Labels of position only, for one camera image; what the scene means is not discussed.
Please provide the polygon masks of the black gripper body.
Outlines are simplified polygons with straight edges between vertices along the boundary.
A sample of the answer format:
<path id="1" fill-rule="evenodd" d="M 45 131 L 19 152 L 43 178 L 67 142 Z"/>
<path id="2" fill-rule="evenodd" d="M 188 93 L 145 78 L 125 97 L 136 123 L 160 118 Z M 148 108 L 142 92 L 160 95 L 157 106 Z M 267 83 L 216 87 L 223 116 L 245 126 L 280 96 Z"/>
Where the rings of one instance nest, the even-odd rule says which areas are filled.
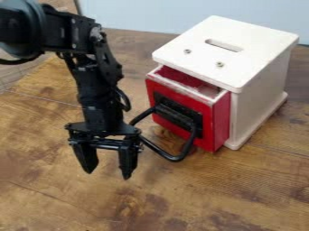
<path id="1" fill-rule="evenodd" d="M 85 121 L 66 125 L 74 152 L 97 152 L 98 149 L 141 151 L 141 130 L 125 122 L 124 113 L 128 111 L 129 106 L 117 106 L 110 110 L 83 109 Z"/>

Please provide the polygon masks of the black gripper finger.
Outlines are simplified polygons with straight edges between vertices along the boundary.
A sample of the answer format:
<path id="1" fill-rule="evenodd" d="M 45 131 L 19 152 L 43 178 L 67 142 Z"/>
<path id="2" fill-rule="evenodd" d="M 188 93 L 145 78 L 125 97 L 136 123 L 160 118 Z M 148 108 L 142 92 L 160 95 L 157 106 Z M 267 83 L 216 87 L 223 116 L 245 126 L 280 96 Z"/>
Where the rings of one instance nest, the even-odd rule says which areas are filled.
<path id="1" fill-rule="evenodd" d="M 100 163 L 97 149 L 92 147 L 89 143 L 71 142 L 70 144 L 79 160 L 81 167 L 92 174 Z"/>
<path id="2" fill-rule="evenodd" d="M 122 171 L 124 179 L 132 177 L 134 170 L 138 167 L 138 151 L 132 146 L 122 146 L 118 150 L 120 168 Z"/>

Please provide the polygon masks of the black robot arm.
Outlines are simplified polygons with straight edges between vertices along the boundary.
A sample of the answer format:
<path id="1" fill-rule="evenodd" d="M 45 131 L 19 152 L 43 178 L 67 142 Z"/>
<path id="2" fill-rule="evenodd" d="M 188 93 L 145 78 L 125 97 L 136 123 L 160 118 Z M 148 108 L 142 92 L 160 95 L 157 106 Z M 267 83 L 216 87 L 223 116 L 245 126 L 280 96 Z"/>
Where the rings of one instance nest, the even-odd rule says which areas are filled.
<path id="1" fill-rule="evenodd" d="M 109 48 L 102 25 L 94 19 L 58 11 L 37 0 L 0 0 L 0 49 L 19 65 L 51 51 L 65 60 L 78 87 L 85 120 L 66 125 L 69 143 L 83 170 L 98 166 L 100 149 L 118 151 L 125 179 L 138 166 L 141 130 L 124 121 L 130 99 L 118 88 L 122 65 Z"/>

